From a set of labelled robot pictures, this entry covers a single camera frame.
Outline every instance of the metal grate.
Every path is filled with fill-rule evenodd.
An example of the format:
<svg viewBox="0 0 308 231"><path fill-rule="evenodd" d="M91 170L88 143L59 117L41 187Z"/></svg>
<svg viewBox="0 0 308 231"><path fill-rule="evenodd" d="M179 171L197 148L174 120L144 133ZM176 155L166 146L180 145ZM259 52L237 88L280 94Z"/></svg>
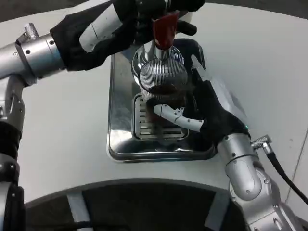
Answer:
<svg viewBox="0 0 308 231"><path fill-rule="evenodd" d="M141 95L135 97L134 135L141 140L148 139L182 139L188 130L180 128L169 121L152 123L147 117L146 104Z"/></svg>

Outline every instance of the white table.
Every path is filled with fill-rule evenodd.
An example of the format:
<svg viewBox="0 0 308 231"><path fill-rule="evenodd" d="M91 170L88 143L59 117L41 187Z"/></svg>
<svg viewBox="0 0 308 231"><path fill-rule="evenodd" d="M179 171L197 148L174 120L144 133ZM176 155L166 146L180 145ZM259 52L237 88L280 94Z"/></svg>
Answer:
<svg viewBox="0 0 308 231"><path fill-rule="evenodd" d="M0 45L16 40L33 22L48 33L67 10L0 24ZM308 21L255 9L205 4L192 17L194 36L213 76L220 76L240 99L251 135L268 133L286 173L292 177L308 124ZM108 180L162 178L228 187L219 155L208 161L120 164L106 153L110 58L88 72L62 72L24 90L26 117L19 150L20 185L32 200ZM289 187L260 152L282 199ZM303 211L297 215L304 217Z"/></svg>

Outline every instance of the cable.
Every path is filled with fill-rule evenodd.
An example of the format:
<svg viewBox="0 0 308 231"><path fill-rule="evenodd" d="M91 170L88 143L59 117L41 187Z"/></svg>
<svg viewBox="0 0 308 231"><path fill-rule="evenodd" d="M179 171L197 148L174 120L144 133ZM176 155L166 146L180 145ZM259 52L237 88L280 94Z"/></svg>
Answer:
<svg viewBox="0 0 308 231"><path fill-rule="evenodd" d="M68 231L68 230L78 230L82 228L104 228L108 231L130 231L127 225L109 225L100 222L91 221L81 221L65 224L44 224L44 225L34 225L27 224L27 227L34 229L54 229L55 231Z"/></svg>
<svg viewBox="0 0 308 231"><path fill-rule="evenodd" d="M284 179L284 181L294 190L294 192L308 205L308 198L299 190L298 187L288 178L283 168L281 167L275 152L270 152L266 155L278 174Z"/></svg>

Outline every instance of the red handle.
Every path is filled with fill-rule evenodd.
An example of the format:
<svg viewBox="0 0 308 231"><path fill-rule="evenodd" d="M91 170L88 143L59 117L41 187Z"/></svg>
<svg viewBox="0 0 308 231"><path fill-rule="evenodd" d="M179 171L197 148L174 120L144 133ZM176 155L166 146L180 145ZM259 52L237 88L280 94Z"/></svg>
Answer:
<svg viewBox="0 0 308 231"><path fill-rule="evenodd" d="M153 33L156 47L168 50L177 31L179 12L163 16L153 22Z"/></svg>

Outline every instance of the drip tray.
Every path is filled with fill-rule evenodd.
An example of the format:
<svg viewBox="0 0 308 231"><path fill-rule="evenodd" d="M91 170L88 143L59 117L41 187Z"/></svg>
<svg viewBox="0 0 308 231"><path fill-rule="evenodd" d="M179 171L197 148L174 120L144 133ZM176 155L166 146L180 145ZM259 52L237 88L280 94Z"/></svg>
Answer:
<svg viewBox="0 0 308 231"><path fill-rule="evenodd" d="M124 162L203 160L215 149L200 133L164 121L152 123L147 116L139 85L131 75L133 48L112 56L107 148L110 156Z"/></svg>
<svg viewBox="0 0 308 231"><path fill-rule="evenodd" d="M180 128L169 121L161 120L159 123L152 123L147 116L146 105L140 94L135 97L134 101L133 126L136 138L142 141L155 139L178 140L188 135L188 130Z"/></svg>

